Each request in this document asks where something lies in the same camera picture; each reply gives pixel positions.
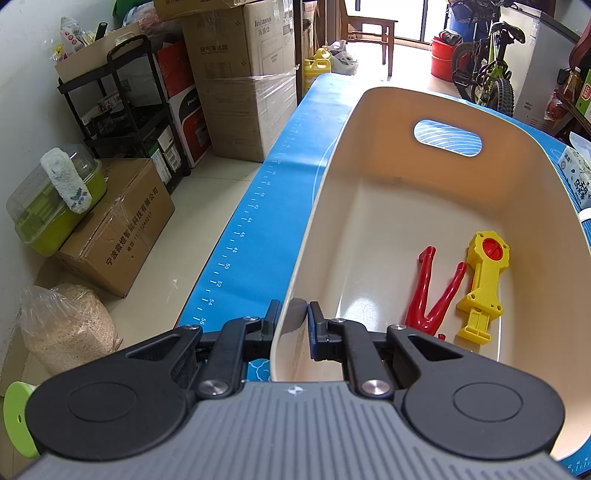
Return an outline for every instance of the red toy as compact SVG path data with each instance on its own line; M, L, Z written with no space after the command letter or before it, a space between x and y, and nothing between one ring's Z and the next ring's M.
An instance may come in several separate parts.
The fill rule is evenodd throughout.
M427 247L423 253L418 256L420 269L418 271L417 288L415 289L413 299L408 306L408 312L404 319L404 324L434 336L437 329L441 326L449 304L452 302L458 288L460 288L460 283L462 283L464 273L466 273L467 263L458 263L456 273L451 282L449 282L445 292L443 292L441 298L433 306L429 315L425 317L433 257L435 257L435 247Z

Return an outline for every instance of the beige plastic basket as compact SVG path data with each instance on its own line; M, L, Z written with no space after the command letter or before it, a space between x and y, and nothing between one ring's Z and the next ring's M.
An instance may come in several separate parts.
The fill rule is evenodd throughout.
M474 157L419 143L424 119L474 132ZM402 323L423 249L437 249L427 311L465 261L477 231L511 247L501 274L501 318L479 347L456 336L455 305L439 333L447 341L536 375L566 405L556 459L591 430L591 256L568 193L540 145L520 128L469 105L394 87L367 91L352 112L314 204L271 350L276 381L341 380L340 364L310 359L306 305L384 332Z

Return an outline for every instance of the bicycle seat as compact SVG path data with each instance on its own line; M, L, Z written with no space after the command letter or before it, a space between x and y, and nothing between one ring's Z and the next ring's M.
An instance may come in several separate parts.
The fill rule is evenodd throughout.
M509 25L507 22L497 22L491 26L491 33L501 30L505 30L513 40L525 43L525 34L522 29Z

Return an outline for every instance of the metal screw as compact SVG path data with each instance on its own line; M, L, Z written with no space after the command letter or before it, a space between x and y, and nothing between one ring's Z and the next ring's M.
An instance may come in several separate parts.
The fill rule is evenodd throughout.
M384 395L388 393L392 387L384 380L367 380L361 385L361 390L369 395Z
M199 391L205 395L221 395L229 389L230 386L223 380L204 380L199 384Z

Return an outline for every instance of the blue mat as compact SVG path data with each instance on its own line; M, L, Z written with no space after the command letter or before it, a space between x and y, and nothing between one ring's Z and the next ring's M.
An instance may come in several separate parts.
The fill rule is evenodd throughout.
M198 323L206 332L213 332L227 320L264 316L272 299L283 301L326 163L359 98L378 85L387 84L337 74L322 75L314 82L220 237L187 300L179 325ZM580 211L557 164L565 145L533 127L504 118L543 147ZM445 127L422 122L417 136L425 143L446 145L462 154L480 150L474 138L462 137L467 132ZM591 220L583 228L591 244ZM268 361L252 362L248 378L268 381ZM588 452L591 456L591 441L563 464L582 473L589 469Z

